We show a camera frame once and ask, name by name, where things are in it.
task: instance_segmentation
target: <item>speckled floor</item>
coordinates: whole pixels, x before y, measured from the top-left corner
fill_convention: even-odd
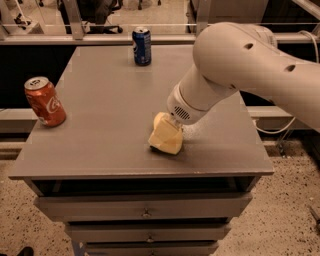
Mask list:
[[[320,212],[320,173],[299,139],[286,143],[282,158],[264,141],[274,175],[263,177],[253,200],[220,241],[215,256],[320,255],[320,233],[308,205]],[[0,142],[0,253],[16,256],[31,246],[35,256],[71,256],[72,246],[61,223],[53,223],[33,206],[34,193],[8,172],[22,143]]]

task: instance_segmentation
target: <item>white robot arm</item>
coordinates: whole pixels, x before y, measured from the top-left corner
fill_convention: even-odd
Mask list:
[[[168,97],[168,123],[196,123],[216,103],[241,90],[269,100],[320,132],[320,65],[278,50],[267,28],[211,25],[196,39],[193,59]],[[150,145],[167,152],[153,143],[153,135]]]

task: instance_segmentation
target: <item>drawer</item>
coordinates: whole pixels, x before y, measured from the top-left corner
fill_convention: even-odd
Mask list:
[[[152,224],[129,223],[109,225],[69,225],[66,233],[72,240],[83,243],[222,240],[230,231],[229,224],[193,223],[176,220],[175,223],[159,221]]]
[[[87,244],[89,255],[99,256],[208,256],[218,248],[217,242],[173,242],[154,243],[148,246],[140,243]]]
[[[250,193],[41,197],[35,205],[53,221],[237,217]]]

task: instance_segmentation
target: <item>sponge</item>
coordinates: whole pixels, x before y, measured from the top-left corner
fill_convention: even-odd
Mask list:
[[[152,148],[173,155],[179,153],[183,142],[181,124],[168,113],[160,112],[154,118],[153,129],[148,141]]]

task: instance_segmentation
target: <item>coca-cola can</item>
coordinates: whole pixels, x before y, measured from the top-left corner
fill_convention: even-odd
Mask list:
[[[33,111],[45,126],[57,126],[67,117],[54,85],[46,77],[34,77],[24,84],[24,91]]]

